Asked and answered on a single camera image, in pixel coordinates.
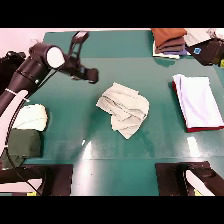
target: yellow object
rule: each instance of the yellow object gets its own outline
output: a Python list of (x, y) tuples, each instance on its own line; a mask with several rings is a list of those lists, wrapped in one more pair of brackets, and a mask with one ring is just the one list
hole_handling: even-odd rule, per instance
[(30, 192), (30, 193), (27, 193), (27, 196), (37, 196), (37, 192)]
[(194, 189), (195, 196), (203, 196), (198, 190)]
[(224, 59), (221, 60), (220, 67), (224, 68)]

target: brown cloth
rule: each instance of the brown cloth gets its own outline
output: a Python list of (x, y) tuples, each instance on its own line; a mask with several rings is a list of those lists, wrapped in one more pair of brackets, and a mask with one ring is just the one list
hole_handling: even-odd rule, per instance
[(183, 51), (184, 50), (184, 45), (177, 45), (177, 46), (172, 46), (172, 47), (164, 47), (162, 49), (156, 48), (155, 52), (156, 54), (163, 53), (166, 51)]
[(184, 37), (178, 37), (178, 38), (166, 41), (164, 44), (159, 46), (158, 49), (160, 50), (164, 47), (173, 47), (173, 46), (183, 45), (183, 44), (185, 44)]
[(187, 34), (184, 28), (151, 28), (156, 47), (160, 47), (166, 41), (178, 37), (182, 37)]

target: orange cloth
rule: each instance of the orange cloth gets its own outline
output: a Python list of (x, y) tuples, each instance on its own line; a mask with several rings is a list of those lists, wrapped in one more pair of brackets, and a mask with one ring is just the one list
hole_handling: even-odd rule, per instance
[(156, 47), (161, 46), (166, 41), (178, 37), (182, 37), (187, 34), (184, 28), (151, 28)]

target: black cable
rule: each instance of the black cable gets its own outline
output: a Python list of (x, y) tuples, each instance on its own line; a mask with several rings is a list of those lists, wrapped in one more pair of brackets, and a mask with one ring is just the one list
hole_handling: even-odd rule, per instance
[[(43, 85), (44, 85), (44, 84), (45, 84), (45, 83), (46, 83), (46, 82), (47, 82), (53, 75), (55, 75), (55, 73), (57, 73), (60, 69), (62, 69), (62, 68), (65, 66), (65, 64), (67, 63), (67, 61), (68, 61), (69, 58), (71, 57), (71, 55), (72, 55), (72, 53), (73, 53), (73, 50), (74, 50), (75, 46), (76, 46), (76, 44), (71, 45), (67, 60), (66, 60), (61, 66), (59, 66), (59, 67), (58, 67), (52, 74), (50, 74), (50, 75), (49, 75), (49, 76), (48, 76), (48, 77), (47, 77), (47, 78), (46, 78), (46, 79), (45, 79), (45, 80), (38, 86), (38, 88), (37, 88), (32, 94), (34, 94), (37, 90), (39, 90), (41, 87), (43, 87)], [(25, 100), (23, 100), (23, 101), (19, 104), (18, 108), (16, 109), (16, 111), (15, 111), (15, 113), (14, 113), (14, 115), (13, 115), (11, 121), (10, 121), (9, 128), (8, 128), (8, 132), (7, 132), (7, 136), (6, 136), (6, 140), (5, 140), (5, 146), (6, 146), (6, 147), (5, 147), (5, 150), (6, 150), (6, 155), (7, 155), (7, 157), (8, 157), (8, 160), (9, 160), (11, 166), (13, 167), (13, 169), (15, 170), (16, 174), (17, 174), (17, 175), (18, 175), (24, 182), (26, 182), (30, 187), (32, 187), (33, 190), (35, 190), (40, 196), (42, 196), (42, 194), (40, 194), (40, 192), (38, 192), (38, 190), (37, 190), (32, 184), (30, 184), (28, 181), (26, 181), (26, 180), (25, 180), (25, 179), (18, 173), (17, 168), (16, 168), (15, 164), (13, 163), (13, 161), (12, 161), (10, 155), (9, 155), (8, 147), (7, 147), (7, 145), (8, 145), (8, 141), (9, 141), (9, 134), (10, 134), (10, 132), (11, 132), (11, 130), (12, 130), (12, 126), (13, 126), (13, 124), (14, 124), (14, 122), (15, 122), (16, 117), (17, 117), (18, 114), (19, 114), (20, 109), (21, 109), (22, 106), (24, 105), (24, 103), (25, 103)]]

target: table surface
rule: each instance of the table surface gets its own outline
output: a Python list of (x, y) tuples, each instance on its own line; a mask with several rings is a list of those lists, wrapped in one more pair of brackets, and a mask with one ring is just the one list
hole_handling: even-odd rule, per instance
[[(68, 51), (74, 32), (47, 33), (44, 41)], [(49, 122), (42, 133), (43, 157), (26, 163), (73, 163), (72, 195), (158, 195), (157, 162), (209, 161), (224, 177), (224, 130), (186, 133), (172, 76), (207, 76), (224, 117), (223, 70), (192, 57), (152, 57), (151, 31), (95, 31), (83, 45), (81, 62), (99, 69), (90, 85), (56, 73), (31, 97), (43, 104)], [(96, 107), (113, 82), (138, 90), (149, 115), (129, 140), (111, 128), (110, 115)], [(194, 137), (198, 149), (188, 145)]]

